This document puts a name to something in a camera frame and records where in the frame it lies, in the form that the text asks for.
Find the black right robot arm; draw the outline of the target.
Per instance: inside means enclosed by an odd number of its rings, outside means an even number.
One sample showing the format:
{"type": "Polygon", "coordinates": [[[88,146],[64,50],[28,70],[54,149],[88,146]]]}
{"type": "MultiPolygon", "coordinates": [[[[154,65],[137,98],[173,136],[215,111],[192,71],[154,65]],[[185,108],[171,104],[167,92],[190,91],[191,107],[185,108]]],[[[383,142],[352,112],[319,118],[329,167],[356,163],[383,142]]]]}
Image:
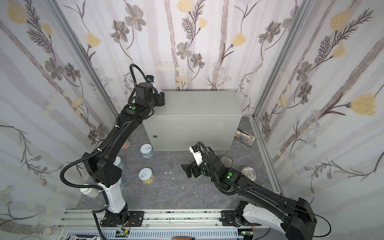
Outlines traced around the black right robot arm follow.
{"type": "Polygon", "coordinates": [[[314,213],[307,200],[293,200],[262,187],[242,172],[226,167],[212,148],[201,142],[189,150],[194,161],[182,165],[188,178],[206,176],[223,195],[246,198],[234,210],[235,227],[261,225],[283,233],[289,240],[312,240],[316,237],[320,215],[314,213]]]}

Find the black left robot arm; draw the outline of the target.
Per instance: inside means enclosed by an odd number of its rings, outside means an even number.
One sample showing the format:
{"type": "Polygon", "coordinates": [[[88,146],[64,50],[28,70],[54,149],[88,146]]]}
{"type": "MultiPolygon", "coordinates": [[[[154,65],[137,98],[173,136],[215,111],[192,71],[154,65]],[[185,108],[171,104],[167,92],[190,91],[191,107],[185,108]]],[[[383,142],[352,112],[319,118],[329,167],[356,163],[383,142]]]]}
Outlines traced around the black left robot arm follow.
{"type": "Polygon", "coordinates": [[[129,100],[117,115],[111,132],[98,148],[90,154],[84,153],[81,159],[69,163],[60,173],[60,180],[66,186],[97,190],[103,195],[105,206],[100,210],[92,211],[98,229],[123,227],[129,224],[131,216],[120,187],[122,169],[114,163],[124,143],[135,129],[154,114],[155,107],[165,105],[165,94],[158,92],[154,87],[154,76],[145,75],[142,70],[139,72],[145,81],[143,83],[134,82],[129,100]],[[93,185],[74,184],[66,179],[66,171],[80,163],[85,165],[89,176],[94,181],[93,185]]]}

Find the yellow label can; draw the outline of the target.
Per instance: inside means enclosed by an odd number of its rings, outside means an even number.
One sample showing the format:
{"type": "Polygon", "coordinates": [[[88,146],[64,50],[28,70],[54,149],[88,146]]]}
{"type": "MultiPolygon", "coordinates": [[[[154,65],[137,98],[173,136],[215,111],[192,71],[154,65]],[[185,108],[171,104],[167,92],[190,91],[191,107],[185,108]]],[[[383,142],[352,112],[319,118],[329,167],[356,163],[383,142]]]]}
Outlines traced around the yellow label can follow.
{"type": "Polygon", "coordinates": [[[143,168],[139,172],[139,179],[146,185],[154,180],[154,173],[150,168],[143,168]]]}

